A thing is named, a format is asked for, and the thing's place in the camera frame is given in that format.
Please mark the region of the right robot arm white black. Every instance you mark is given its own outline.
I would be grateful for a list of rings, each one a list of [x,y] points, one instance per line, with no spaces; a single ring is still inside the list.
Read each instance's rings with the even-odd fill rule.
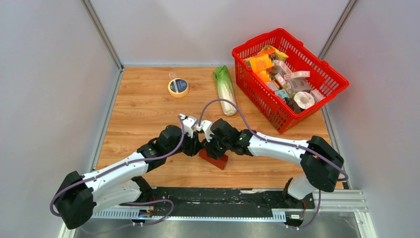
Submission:
[[[283,203],[290,208],[315,190],[333,192],[344,165],[343,157],[319,136],[282,139],[250,128],[238,131],[223,119],[214,123],[204,120],[196,130],[205,134],[205,142],[216,155],[230,150],[237,155],[271,157],[300,166],[303,172],[288,181],[282,194]]]

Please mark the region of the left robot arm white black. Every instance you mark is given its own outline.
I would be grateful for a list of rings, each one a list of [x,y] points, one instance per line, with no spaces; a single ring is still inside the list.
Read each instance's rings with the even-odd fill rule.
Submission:
[[[173,207],[169,199],[153,197],[143,175],[165,164],[172,155],[198,154],[203,148],[199,134],[195,126],[169,125],[158,137],[119,162],[83,175],[77,171],[67,174],[50,202],[50,212],[72,230],[94,214],[116,205],[154,207],[157,203],[168,203]]]

